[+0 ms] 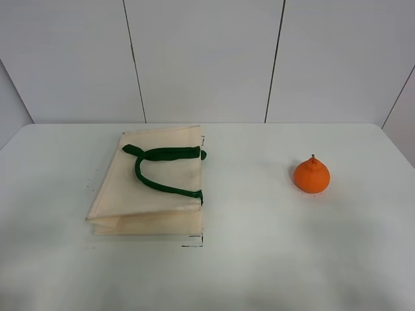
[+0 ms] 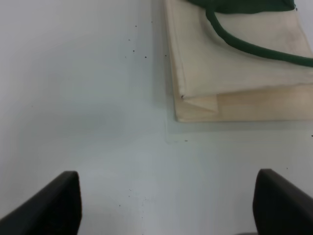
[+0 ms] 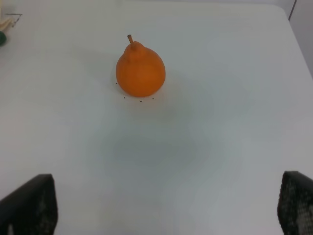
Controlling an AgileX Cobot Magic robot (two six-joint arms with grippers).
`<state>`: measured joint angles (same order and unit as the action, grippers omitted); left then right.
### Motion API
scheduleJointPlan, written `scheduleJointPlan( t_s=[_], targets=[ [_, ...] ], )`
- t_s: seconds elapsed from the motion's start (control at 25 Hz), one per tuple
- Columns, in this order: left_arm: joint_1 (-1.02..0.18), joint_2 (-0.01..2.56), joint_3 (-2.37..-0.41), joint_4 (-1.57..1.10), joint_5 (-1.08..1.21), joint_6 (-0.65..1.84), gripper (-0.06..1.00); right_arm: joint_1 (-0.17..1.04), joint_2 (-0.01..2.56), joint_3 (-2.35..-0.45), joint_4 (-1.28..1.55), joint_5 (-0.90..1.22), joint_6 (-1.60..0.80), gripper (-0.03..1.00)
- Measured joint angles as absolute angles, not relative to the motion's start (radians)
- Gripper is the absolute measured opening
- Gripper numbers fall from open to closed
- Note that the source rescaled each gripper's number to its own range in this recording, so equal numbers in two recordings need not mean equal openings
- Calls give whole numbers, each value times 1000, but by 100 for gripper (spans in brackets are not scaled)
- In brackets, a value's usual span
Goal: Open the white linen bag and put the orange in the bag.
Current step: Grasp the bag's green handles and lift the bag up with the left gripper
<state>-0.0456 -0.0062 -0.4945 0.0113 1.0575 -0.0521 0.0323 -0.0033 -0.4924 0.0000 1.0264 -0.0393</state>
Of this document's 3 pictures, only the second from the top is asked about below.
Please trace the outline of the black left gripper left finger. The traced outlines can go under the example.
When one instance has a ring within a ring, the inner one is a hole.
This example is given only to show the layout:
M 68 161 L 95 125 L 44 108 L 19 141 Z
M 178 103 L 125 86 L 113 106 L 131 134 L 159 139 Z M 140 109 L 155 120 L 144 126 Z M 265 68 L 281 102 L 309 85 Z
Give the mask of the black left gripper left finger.
M 65 171 L 0 220 L 2 235 L 76 235 L 82 220 L 79 174 Z

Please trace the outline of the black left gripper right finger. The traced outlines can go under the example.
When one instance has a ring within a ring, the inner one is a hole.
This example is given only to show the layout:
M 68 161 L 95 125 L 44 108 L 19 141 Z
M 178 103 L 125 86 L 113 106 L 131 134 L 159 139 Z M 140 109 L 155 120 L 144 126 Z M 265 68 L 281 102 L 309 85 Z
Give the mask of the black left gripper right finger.
M 311 235 L 313 198 L 272 169 L 261 169 L 252 203 L 259 235 Z

